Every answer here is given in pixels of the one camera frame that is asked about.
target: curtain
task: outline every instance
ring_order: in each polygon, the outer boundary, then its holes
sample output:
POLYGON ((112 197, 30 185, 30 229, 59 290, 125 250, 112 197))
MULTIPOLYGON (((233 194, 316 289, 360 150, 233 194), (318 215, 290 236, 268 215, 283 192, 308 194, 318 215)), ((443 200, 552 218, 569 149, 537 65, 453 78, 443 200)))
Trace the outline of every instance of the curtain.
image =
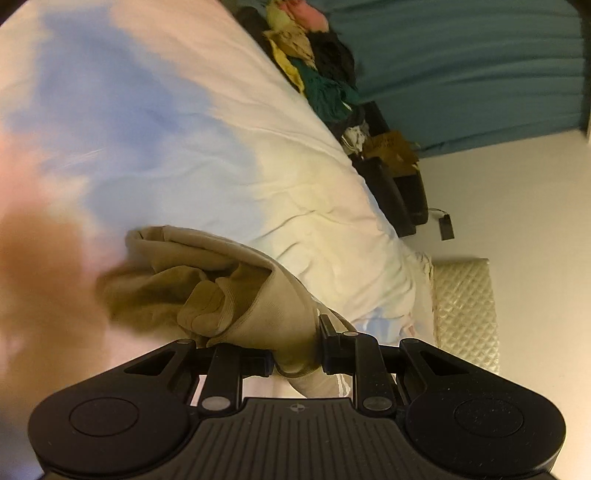
POLYGON ((421 156, 587 127, 589 35, 566 0, 310 3, 421 156))

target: green cloth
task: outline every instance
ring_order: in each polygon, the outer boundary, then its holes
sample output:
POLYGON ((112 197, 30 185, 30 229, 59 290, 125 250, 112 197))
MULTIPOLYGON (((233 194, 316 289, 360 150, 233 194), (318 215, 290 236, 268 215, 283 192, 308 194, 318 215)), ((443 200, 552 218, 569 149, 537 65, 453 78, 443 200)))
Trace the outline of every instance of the green cloth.
POLYGON ((340 122, 351 114, 347 105, 360 104, 359 93, 346 83, 323 77, 301 59, 289 61, 300 72, 308 103, 323 122, 340 122))

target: tag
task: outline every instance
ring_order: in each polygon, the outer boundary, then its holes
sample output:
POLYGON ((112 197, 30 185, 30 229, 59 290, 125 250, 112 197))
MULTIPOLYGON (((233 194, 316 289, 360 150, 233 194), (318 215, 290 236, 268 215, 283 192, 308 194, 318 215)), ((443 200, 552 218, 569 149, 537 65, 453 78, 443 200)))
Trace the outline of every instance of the tag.
POLYGON ((439 218, 439 231, 441 232, 441 240, 452 240, 453 235, 452 217, 445 214, 439 218))

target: quilted mattress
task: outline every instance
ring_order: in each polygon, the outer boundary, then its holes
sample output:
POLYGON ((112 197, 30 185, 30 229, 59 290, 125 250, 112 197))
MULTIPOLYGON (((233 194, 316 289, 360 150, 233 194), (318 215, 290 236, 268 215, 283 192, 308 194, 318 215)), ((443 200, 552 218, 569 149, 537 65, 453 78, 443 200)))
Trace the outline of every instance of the quilted mattress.
POLYGON ((436 345, 499 373, 499 338, 489 263, 481 258, 434 262, 436 345))

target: white duvet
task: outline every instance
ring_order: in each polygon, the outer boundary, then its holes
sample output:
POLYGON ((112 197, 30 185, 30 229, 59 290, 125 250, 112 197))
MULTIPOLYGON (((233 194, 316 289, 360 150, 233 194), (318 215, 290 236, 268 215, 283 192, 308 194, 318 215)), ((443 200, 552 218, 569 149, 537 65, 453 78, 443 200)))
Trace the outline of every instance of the white duvet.
POLYGON ((263 250, 350 320, 413 306, 363 180, 215 0, 28 1, 0 28, 0 132, 35 149, 95 268, 128 229, 170 224, 263 250))

